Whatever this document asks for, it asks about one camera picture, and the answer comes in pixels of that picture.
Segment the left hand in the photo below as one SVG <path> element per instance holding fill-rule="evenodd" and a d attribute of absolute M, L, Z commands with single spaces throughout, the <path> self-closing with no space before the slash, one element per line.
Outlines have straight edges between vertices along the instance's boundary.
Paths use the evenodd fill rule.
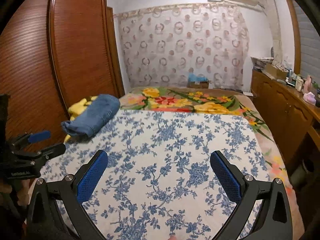
<path fill-rule="evenodd" d="M 16 203 L 19 206 L 27 206 L 30 201 L 29 196 L 30 179 L 19 180 L 18 185 L 12 187 L 1 180 L 1 193 L 12 193 L 14 198 L 17 198 Z"/>

